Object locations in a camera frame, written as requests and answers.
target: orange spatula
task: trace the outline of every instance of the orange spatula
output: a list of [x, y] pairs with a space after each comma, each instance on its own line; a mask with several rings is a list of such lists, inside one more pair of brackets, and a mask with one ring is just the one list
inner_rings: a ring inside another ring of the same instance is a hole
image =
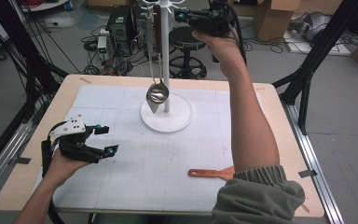
[[220, 177], [225, 180], [232, 179], [235, 170], [234, 166], [230, 166], [224, 170], [202, 170], [202, 169], [190, 169], [188, 170], [188, 175], [194, 177]]

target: gray sleeve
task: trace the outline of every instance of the gray sleeve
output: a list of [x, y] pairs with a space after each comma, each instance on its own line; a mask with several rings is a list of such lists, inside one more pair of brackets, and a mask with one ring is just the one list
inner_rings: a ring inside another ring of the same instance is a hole
[[297, 182], [280, 165], [239, 172], [217, 194], [213, 223], [292, 223], [305, 201]]

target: ladle handle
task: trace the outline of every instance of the ladle handle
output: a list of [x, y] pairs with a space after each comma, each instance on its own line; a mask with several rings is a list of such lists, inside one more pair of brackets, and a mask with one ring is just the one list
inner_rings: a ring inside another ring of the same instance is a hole
[[161, 53], [161, 6], [153, 6], [154, 22], [155, 22], [155, 38], [156, 38], [156, 52]]

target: stool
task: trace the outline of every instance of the stool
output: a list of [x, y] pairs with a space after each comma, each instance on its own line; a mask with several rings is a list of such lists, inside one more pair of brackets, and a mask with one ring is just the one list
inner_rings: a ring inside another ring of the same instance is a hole
[[[188, 26], [174, 28], [170, 31], [169, 41], [170, 44], [174, 47], [170, 54], [172, 54], [177, 49], [184, 53], [183, 56], [170, 59], [170, 74], [173, 77], [186, 79], [206, 77], [207, 71], [203, 63], [200, 60], [190, 56], [191, 50], [202, 49], [206, 46], [206, 44], [194, 38], [191, 34], [192, 32], [193, 28]], [[182, 63], [175, 63], [181, 59], [183, 59]], [[195, 65], [190, 65], [191, 61], [195, 61]], [[180, 70], [178, 72], [174, 72], [171, 68], [178, 68]], [[194, 73], [194, 70], [196, 69], [199, 69], [198, 73]]]

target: person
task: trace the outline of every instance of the person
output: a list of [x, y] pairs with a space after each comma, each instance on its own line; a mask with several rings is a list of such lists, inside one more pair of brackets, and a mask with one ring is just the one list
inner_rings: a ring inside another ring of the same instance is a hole
[[[232, 38], [194, 31], [220, 62], [227, 77], [231, 110], [231, 150], [235, 174], [223, 186], [212, 210], [212, 223], [291, 223], [305, 201], [297, 182], [286, 180], [279, 150], [252, 80]], [[15, 223], [43, 223], [54, 190], [77, 169], [87, 165], [70, 161], [56, 151], [52, 164]]]

